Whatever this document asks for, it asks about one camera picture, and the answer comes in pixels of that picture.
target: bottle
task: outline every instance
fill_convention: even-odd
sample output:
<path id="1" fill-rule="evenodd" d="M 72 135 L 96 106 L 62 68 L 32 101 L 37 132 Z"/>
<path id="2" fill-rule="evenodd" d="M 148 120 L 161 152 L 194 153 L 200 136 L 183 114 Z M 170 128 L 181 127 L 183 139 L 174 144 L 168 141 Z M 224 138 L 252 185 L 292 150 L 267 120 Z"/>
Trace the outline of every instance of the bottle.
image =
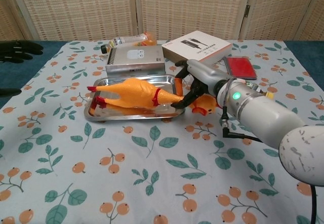
<path id="1" fill-rule="evenodd" d="M 157 40 L 152 32 L 145 32 L 134 36 L 118 36 L 109 41 L 108 44 L 102 45 L 101 52 L 106 54 L 111 48 L 129 47 L 129 46 L 155 46 Z"/>

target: orange rubber duck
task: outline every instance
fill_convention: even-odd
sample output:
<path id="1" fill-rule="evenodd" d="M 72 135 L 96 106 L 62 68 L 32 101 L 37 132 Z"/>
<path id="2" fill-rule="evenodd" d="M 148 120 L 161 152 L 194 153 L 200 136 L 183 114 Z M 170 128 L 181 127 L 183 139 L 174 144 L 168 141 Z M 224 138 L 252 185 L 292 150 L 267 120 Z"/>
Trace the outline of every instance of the orange rubber duck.
<path id="1" fill-rule="evenodd" d="M 97 96 L 98 102 L 125 108 L 155 108 L 161 104 L 179 102 L 183 96 L 169 93 L 147 81 L 129 78 L 122 83 L 108 86 L 88 86 L 92 92 L 107 91 L 119 95 L 119 99 L 108 99 Z"/>
<path id="2" fill-rule="evenodd" d="M 197 98 L 191 105 L 193 114 L 202 114 L 206 116 L 207 114 L 213 114 L 217 107 L 217 102 L 215 97 L 204 94 Z"/>

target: tablecloth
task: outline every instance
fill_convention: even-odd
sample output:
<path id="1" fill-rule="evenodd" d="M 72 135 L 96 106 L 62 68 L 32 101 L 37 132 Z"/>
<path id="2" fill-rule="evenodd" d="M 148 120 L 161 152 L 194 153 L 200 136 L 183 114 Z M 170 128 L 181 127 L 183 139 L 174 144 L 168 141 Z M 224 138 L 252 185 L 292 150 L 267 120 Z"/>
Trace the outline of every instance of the tablecloth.
<path id="1" fill-rule="evenodd" d="M 106 77 L 106 42 L 67 43 L 1 109 L 3 223 L 310 222 L 309 185 L 284 170 L 277 150 L 222 138 L 219 109 L 205 117 L 187 108 L 167 120 L 87 121 L 87 86 Z M 230 42 L 276 102 L 324 125 L 323 90 L 284 42 Z M 166 60 L 167 73 L 179 69 Z M 230 128 L 251 135 L 235 118 Z M 324 191 L 316 190 L 317 223 L 324 223 Z"/>

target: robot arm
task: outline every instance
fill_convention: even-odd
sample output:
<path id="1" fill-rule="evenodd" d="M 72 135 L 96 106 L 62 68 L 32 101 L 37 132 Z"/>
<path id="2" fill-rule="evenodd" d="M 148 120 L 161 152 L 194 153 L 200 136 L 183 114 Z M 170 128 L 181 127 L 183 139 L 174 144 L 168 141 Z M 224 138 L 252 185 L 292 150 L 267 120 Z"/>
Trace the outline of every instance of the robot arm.
<path id="1" fill-rule="evenodd" d="M 312 185 L 324 185 L 324 127 L 306 126 L 300 117 L 279 105 L 264 93 L 225 72 L 197 60 L 177 63 L 184 66 L 176 75 L 183 79 L 191 74 L 191 91 L 175 108 L 185 108 L 207 93 L 215 96 L 223 109 L 223 136 L 243 138 L 243 134 L 229 133 L 227 112 L 250 128 L 259 141 L 279 150 L 280 161 L 294 178 Z"/>

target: metal tray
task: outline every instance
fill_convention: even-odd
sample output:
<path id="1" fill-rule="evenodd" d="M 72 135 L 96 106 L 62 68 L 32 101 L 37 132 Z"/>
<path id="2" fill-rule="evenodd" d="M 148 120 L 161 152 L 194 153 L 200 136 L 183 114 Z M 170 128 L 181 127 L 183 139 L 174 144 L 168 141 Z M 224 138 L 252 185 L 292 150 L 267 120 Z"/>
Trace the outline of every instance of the metal tray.
<path id="1" fill-rule="evenodd" d="M 122 83 L 126 78 L 101 78 L 96 80 L 94 86 L 106 86 L 117 83 Z M 176 94 L 175 77 L 173 75 L 164 76 L 146 76 L 136 77 L 141 80 L 145 80 L 156 87 L 164 89 L 169 93 Z M 89 121 L 110 121 L 110 120 L 134 120 L 134 119 L 164 119 L 174 118 L 181 115 L 185 109 L 175 109 L 170 105 L 159 105 L 152 110 L 140 109 L 140 108 L 122 108 L 112 106 L 110 108 L 101 108 L 94 98 L 96 96 L 102 96 L 104 98 L 116 99 L 118 95 L 115 93 L 97 91 L 90 94 L 88 103 L 84 110 L 85 118 Z"/>

